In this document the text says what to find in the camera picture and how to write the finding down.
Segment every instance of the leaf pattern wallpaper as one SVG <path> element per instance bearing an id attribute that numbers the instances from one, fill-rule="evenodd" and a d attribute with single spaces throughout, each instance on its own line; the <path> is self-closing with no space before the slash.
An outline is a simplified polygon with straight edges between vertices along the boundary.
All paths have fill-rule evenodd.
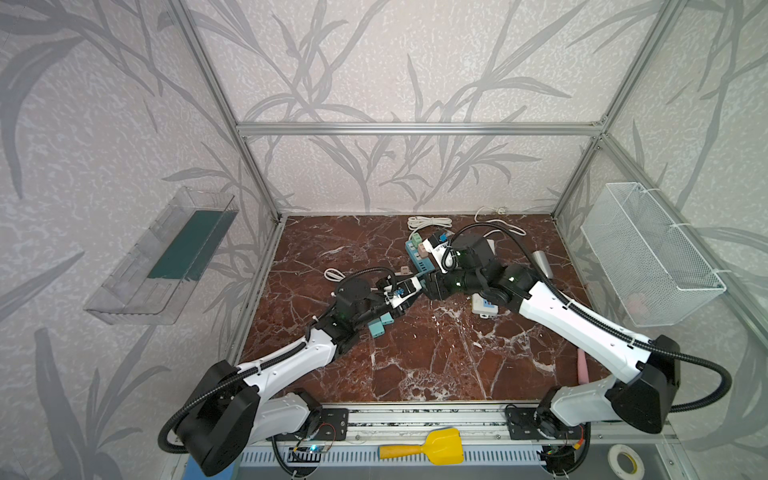
<path id="1" fill-rule="evenodd" d="M 163 2 L 0 3 L 0 478 L 157 478 L 274 223 Z M 86 299 L 176 190 L 240 213 L 172 326 Z"/>
<path id="2" fill-rule="evenodd" d="M 289 122 L 596 121 L 661 5 L 188 3 L 237 119 Z M 587 140 L 277 136 L 249 143 L 285 211 L 455 213 L 492 204 L 522 213 L 551 211 L 542 199 L 562 191 Z"/>
<path id="3" fill-rule="evenodd" d="M 687 3 L 611 133 L 697 228 L 727 268 L 768 306 L 768 2 Z M 579 227 L 603 185 L 626 181 L 599 154 L 558 227 L 594 305 L 619 322 L 621 302 Z M 680 341 L 683 351 L 722 362 L 733 391 L 702 412 L 671 415 L 702 479 L 764 478 L 768 469 L 768 356 L 714 300 L 671 327 L 642 329 Z M 684 366 L 682 401 L 714 385 Z"/>

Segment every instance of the blue object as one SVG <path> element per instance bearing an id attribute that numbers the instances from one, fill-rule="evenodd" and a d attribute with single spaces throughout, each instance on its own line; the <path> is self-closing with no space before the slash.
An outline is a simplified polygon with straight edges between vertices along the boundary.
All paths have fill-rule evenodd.
<path id="1" fill-rule="evenodd" d="M 411 261 L 416 265 L 419 273 L 427 273 L 435 269 L 429 258 L 419 258 L 419 250 L 416 249 L 415 244 L 411 240 L 406 242 L 406 252 L 408 252 L 408 256 L 411 257 Z"/>
<path id="2" fill-rule="evenodd" d="M 211 478 L 214 480 L 231 480 L 235 476 L 236 463 L 237 462 L 232 462 L 230 466 L 226 467 L 213 477 L 207 477 L 203 471 L 200 470 L 200 466 L 194 461 L 194 458 L 190 457 L 189 461 L 187 461 L 187 467 L 184 469 L 184 476 L 181 477 L 181 480 L 210 480 Z"/>
<path id="3" fill-rule="evenodd" d="M 385 313 L 379 317 L 379 321 L 381 321 L 382 325 L 391 325 L 395 322 L 395 319 L 392 318 L 392 314 Z"/>
<path id="4" fill-rule="evenodd" d="M 371 331 L 371 336 L 373 338 L 384 335 L 384 325 L 382 325 L 382 322 L 380 319 L 375 319 L 368 322 L 368 330 Z"/>

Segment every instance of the brown marble table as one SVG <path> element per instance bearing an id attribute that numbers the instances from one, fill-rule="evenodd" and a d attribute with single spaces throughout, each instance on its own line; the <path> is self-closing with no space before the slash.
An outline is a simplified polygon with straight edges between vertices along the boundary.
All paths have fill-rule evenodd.
<path id="1" fill-rule="evenodd" d="M 327 307 L 336 286 L 323 278 L 326 268 L 352 272 L 386 265 L 397 271 L 408 265 L 415 271 L 405 251 L 407 218 L 288 219 L 242 361 L 257 359 L 303 335 L 311 316 Z M 469 215 L 451 218 L 454 231 L 472 222 Z M 502 218 L 528 232 L 525 242 L 531 251 L 547 253 L 555 284 L 586 303 L 584 287 L 551 218 Z M 426 238 L 435 230 L 427 227 L 420 233 Z M 502 233 L 491 238 L 498 240 L 500 258 L 525 261 Z M 422 296 L 386 327 L 384 335 L 373 339 L 366 329 L 352 351 L 292 386 L 305 388 L 321 402 L 369 402 L 532 400 L 553 385 L 577 384 L 576 348 L 571 343 L 506 309 L 495 319 L 481 319 L 472 313 L 468 298 L 432 302 Z M 591 379 L 606 374 L 589 360 Z"/>

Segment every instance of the masking tape roll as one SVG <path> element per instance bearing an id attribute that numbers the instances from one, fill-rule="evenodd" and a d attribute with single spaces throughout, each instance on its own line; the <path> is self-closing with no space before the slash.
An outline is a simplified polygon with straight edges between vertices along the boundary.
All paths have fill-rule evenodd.
<path id="1" fill-rule="evenodd" d="M 624 455 L 632 461 L 632 472 L 625 471 L 621 465 L 619 465 L 619 456 Z M 621 480 L 641 480 L 645 475 L 645 465 L 643 460 L 633 449 L 626 445 L 614 445 L 608 450 L 608 464 L 614 471 L 618 478 Z"/>

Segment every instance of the yellow scoop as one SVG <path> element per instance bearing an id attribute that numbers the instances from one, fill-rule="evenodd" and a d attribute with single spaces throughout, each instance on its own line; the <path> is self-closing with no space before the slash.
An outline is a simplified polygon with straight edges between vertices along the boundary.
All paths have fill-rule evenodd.
<path id="1" fill-rule="evenodd" d="M 462 437 L 457 429 L 435 430 L 427 435 L 424 445 L 382 445 L 379 458 L 405 457 L 407 455 L 427 455 L 435 465 L 454 465 L 464 461 Z"/>

